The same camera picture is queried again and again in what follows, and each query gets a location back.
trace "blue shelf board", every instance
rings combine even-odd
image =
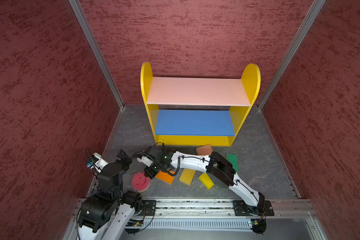
[[[159,110],[156,135],[235,136],[229,111]]]

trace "red wall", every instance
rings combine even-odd
[[[62,238],[117,108],[68,1],[0,1],[0,239]]]
[[[260,67],[258,99],[312,0],[81,0],[125,103],[143,103],[140,69],[156,76],[240,78]]]
[[[360,1],[327,0],[263,108],[331,239],[360,239]]]

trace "pink shelf board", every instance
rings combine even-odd
[[[154,77],[148,104],[250,106],[241,79]]]

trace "pink sponge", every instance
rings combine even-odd
[[[133,175],[132,178],[132,187],[137,192],[144,192],[151,182],[151,179],[149,177],[144,176],[143,172],[138,172]]]

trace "bright yellow sponge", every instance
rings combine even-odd
[[[202,183],[205,185],[205,187],[210,190],[213,187],[213,182],[212,180],[209,178],[208,174],[203,173],[202,175],[200,175],[199,177],[200,181],[202,181]]]
[[[196,172],[196,170],[184,168],[179,180],[182,183],[185,183],[186,185],[189,186],[189,185],[191,185],[191,182],[192,182],[193,176],[195,175],[195,172]]]

